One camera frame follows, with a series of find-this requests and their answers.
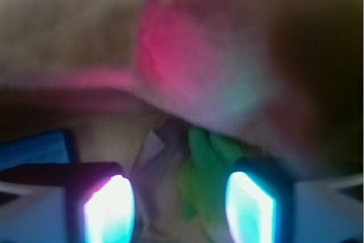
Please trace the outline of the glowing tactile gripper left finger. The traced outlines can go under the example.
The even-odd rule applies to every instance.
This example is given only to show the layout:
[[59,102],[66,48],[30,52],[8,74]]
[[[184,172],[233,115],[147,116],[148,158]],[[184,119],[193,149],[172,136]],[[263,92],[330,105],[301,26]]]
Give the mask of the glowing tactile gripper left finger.
[[134,190],[118,163],[1,171],[2,242],[131,242],[135,219]]

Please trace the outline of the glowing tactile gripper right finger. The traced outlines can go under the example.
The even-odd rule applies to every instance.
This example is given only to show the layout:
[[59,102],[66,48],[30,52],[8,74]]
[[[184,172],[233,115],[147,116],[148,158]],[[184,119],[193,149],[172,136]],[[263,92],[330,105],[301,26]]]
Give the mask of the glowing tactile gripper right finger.
[[234,242],[362,242],[363,173],[300,179],[277,158],[241,158],[225,213]]

